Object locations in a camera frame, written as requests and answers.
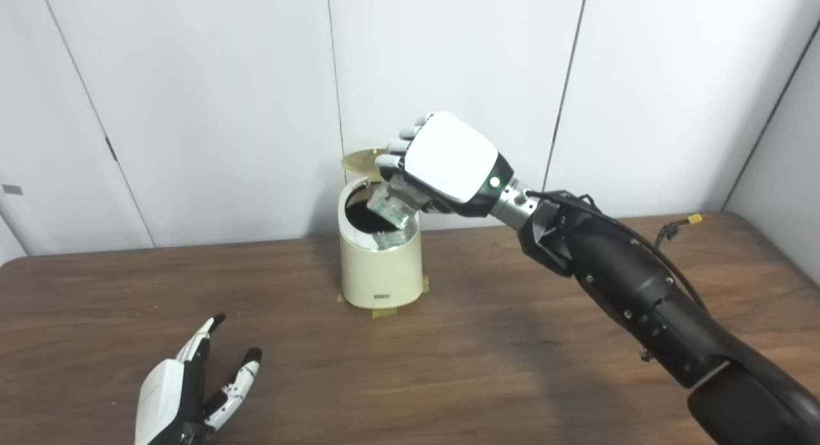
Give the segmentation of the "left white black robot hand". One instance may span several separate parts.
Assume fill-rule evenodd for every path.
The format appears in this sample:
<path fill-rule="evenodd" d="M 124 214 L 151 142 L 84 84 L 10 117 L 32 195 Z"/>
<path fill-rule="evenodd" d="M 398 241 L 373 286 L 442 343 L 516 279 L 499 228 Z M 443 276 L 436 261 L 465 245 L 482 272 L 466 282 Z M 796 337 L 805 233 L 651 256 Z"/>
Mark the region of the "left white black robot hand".
<path fill-rule="evenodd" d="M 206 444 L 249 395 L 263 351 L 249 348 L 229 380 L 205 398 L 206 363 L 224 313 L 206 320 L 177 352 L 159 362 L 142 383 L 134 444 Z"/>

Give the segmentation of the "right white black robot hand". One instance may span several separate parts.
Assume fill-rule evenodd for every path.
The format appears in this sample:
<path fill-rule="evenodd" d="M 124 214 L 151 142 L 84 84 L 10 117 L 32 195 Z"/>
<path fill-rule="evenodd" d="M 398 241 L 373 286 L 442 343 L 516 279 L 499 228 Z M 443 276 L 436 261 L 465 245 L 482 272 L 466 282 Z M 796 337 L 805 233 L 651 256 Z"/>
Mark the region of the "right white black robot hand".
<path fill-rule="evenodd" d="M 384 180 L 400 179 L 424 213 L 487 218 L 513 166 L 484 135 L 449 112 L 430 113 L 375 159 Z"/>

